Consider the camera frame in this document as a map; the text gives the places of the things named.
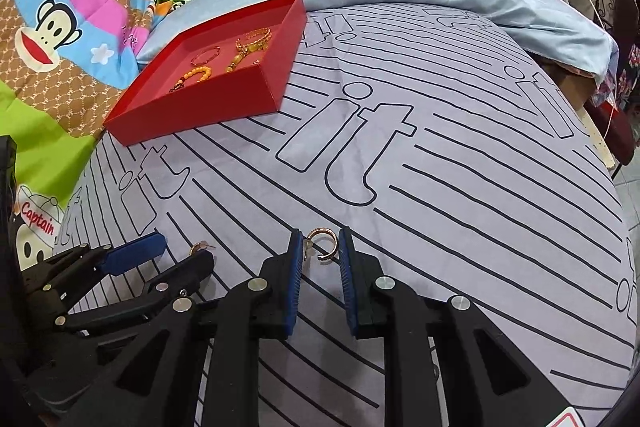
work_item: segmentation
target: white sheet with black lines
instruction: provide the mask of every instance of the white sheet with black lines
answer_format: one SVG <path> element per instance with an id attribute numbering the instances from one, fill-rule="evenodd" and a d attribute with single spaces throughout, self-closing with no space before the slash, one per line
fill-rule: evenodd
<path id="1" fill-rule="evenodd" d="M 210 299 L 285 251 L 290 230 L 349 225 L 419 294 L 469 295 L 591 427 L 625 386 L 636 333 L 621 215 L 575 113 L 504 32 L 377 4 L 308 15 L 277 114 L 129 148 L 105 135 L 56 251 L 167 237 L 80 311 L 137 294 L 196 241 L 216 246 Z M 382 342 L 355 342 L 343 308 L 338 267 L 311 263 L 294 335 L 260 348 L 262 427 L 383 424 Z"/>

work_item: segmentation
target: open red tray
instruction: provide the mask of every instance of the open red tray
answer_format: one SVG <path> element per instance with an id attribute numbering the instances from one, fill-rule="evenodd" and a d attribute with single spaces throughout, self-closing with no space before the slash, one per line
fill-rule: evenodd
<path id="1" fill-rule="evenodd" d="M 174 38 L 138 75 L 104 121 L 123 145 L 220 121 L 279 110 L 293 60 L 305 29 L 302 0 L 268 0 L 206 21 Z M 272 32 L 266 51 L 248 55 L 231 73 L 226 67 L 238 54 L 236 41 L 258 28 Z M 198 53 L 219 46 L 207 63 L 211 77 L 187 79 L 169 90 L 194 66 Z"/>

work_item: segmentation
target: colorful blanket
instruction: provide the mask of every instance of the colorful blanket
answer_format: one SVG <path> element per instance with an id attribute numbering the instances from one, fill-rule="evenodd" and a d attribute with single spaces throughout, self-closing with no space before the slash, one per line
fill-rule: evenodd
<path id="1" fill-rule="evenodd" d="M 0 135 L 18 144 L 22 267 L 48 257 L 102 122 L 138 74 L 136 54 L 171 3 L 0 0 Z"/>

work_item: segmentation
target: tiled floor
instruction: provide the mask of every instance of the tiled floor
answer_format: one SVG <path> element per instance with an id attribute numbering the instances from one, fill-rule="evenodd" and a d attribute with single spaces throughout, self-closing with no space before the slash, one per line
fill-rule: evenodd
<path id="1" fill-rule="evenodd" d="M 622 203 L 623 216 L 633 244 L 636 275 L 640 275 L 640 153 L 634 156 L 629 165 L 621 169 L 613 183 Z M 640 288 L 640 277 L 636 280 L 636 286 Z M 640 328 L 636 335 L 636 344 L 639 341 Z"/>

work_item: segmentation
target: monkey ear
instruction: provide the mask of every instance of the monkey ear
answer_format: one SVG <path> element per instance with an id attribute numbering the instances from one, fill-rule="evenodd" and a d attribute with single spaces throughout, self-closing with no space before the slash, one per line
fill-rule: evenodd
<path id="1" fill-rule="evenodd" d="M 56 2 L 54 0 L 46 0 L 40 5 L 40 7 L 38 8 L 38 13 L 36 13 L 36 19 L 38 20 L 38 23 L 42 22 L 42 20 L 44 19 L 45 15 L 49 12 L 51 7 L 55 3 Z"/>
<path id="2" fill-rule="evenodd" d="M 71 35 L 68 36 L 68 38 L 65 39 L 65 46 L 68 46 L 69 44 L 73 44 L 74 42 L 76 42 L 80 37 L 82 37 L 82 30 L 74 30 Z"/>

